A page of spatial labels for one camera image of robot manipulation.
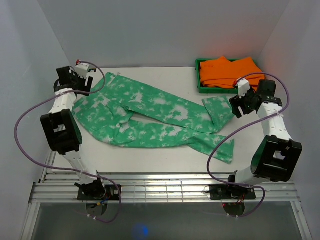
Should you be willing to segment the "green white tie-dye trousers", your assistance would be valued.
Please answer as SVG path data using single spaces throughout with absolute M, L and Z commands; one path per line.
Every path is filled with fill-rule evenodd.
M 94 89 L 95 94 L 76 101 L 72 113 L 96 140 L 124 148 L 188 146 L 232 162 L 235 142 L 220 135 L 233 118 L 227 97 L 197 104 L 110 72 Z

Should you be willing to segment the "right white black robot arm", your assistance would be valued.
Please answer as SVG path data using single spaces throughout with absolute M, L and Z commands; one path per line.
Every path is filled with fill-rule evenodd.
M 226 185 L 226 194 L 237 199 L 244 188 L 264 182 L 287 182 L 302 153 L 302 144 L 294 141 L 288 133 L 283 115 L 282 100 L 275 97 L 276 83 L 260 80 L 253 89 L 245 78 L 235 84 L 238 94 L 229 100 L 232 113 L 241 118 L 256 112 L 261 120 L 264 138 L 252 157 L 249 167 L 235 171 Z

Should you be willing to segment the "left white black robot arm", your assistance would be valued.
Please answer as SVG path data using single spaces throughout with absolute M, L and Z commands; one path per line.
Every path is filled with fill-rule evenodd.
M 86 97 L 90 95 L 93 78 L 87 76 L 89 68 L 88 63 L 78 63 L 74 68 L 66 66 L 56 70 L 58 80 L 53 86 L 56 99 L 49 113 L 41 116 L 40 122 L 50 149 L 78 171 L 79 183 L 75 185 L 85 196 L 100 200 L 106 195 L 106 187 L 101 179 L 93 176 L 98 172 L 82 153 L 82 134 L 72 114 L 78 96 L 73 90 L 81 91 L 80 94 Z

